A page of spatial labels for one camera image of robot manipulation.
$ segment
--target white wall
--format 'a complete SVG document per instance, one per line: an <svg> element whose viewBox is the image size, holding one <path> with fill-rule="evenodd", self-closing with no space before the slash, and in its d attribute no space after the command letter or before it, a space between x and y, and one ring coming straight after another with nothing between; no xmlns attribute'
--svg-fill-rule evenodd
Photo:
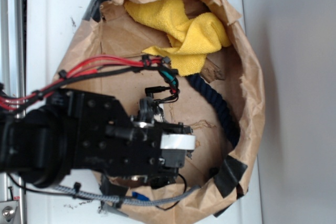
<svg viewBox="0 0 336 224"><path fill-rule="evenodd" d="M264 70L264 224L336 223L336 0L243 0Z"/></svg>

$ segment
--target paper bag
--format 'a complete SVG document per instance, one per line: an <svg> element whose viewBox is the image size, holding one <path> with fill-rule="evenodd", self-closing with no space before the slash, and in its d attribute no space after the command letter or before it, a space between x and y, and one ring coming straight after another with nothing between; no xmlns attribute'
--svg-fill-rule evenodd
<svg viewBox="0 0 336 224"><path fill-rule="evenodd" d="M92 0L59 69L69 70L96 54L135 57L150 46L169 47L165 33L136 23L125 11L126 0ZM149 3L157 0L129 0ZM215 214L247 193L265 121L265 94L262 71L239 22L240 14L227 0L183 0L189 18L212 12L223 23L232 46L207 56L202 70L214 80L211 86L229 104L231 115L240 128L238 145L233 149L226 139L217 115L210 104L180 77L180 98L166 104L169 122L190 125L197 137L192 159L186 159L180 173L188 186L201 188L181 200L174 208L163 211L155 207L122 205L119 209L130 218L145 223L194 223ZM126 73L120 76L92 79L72 84L72 88L113 95L129 115L137 114L144 88L163 85L153 72ZM209 171L218 168L215 176ZM182 180L160 189L138 186L117 179L113 183L130 186L132 191L150 200L169 198L183 192Z"/></svg>

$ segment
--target yellow microfiber cloth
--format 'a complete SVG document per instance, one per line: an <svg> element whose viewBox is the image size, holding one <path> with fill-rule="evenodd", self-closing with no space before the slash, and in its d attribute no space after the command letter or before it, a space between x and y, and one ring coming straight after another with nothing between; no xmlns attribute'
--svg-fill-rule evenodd
<svg viewBox="0 0 336 224"><path fill-rule="evenodd" d="M140 24L167 33L171 48L157 46L143 50L146 54L168 56L180 76L199 73L206 54L231 45L222 22L213 13L189 19L182 0L159 0L146 4L126 1L129 15Z"/></svg>

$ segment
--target red wire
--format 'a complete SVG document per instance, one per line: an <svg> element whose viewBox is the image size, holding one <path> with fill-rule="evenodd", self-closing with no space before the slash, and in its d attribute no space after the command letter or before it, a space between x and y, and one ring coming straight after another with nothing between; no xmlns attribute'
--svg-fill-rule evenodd
<svg viewBox="0 0 336 224"><path fill-rule="evenodd" d="M105 63L99 63L95 65L88 66L90 63L94 63L96 61L107 61ZM160 64L162 61L161 57L155 57L147 62L148 65L151 65L152 63ZM144 67L144 62L143 61L134 61L134 60L129 60L126 58L120 58L115 55L95 55L92 56L80 63L78 63L76 66L74 66L68 73L67 73L67 78L73 78L73 77L78 77L78 76L84 76L87 74L93 74L97 73L97 69L92 69L92 68L97 68L97 67L102 67L102 66L110 66L110 65L120 65L120 66L132 66L132 67ZM60 78L53 83L45 86L42 88L40 91L44 91L60 82L64 81L64 78ZM50 92L45 95L45 97L49 97L52 95L53 92ZM24 104L25 100L31 99L36 96L36 93L32 93L30 95L27 95L25 97L21 98L5 98L5 97L0 97L0 106L3 107L6 110L16 110L16 108L11 107L10 105L20 105Z"/></svg>

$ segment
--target rope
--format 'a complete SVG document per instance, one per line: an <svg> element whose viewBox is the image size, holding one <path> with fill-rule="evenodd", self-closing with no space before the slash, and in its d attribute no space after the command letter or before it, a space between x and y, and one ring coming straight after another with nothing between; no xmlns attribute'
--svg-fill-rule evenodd
<svg viewBox="0 0 336 224"><path fill-rule="evenodd" d="M233 148L235 148L239 141L240 130L232 120L226 101L221 94L214 90L209 84L205 83L198 73L187 76L186 78L189 84L214 107L227 139Z"/></svg>

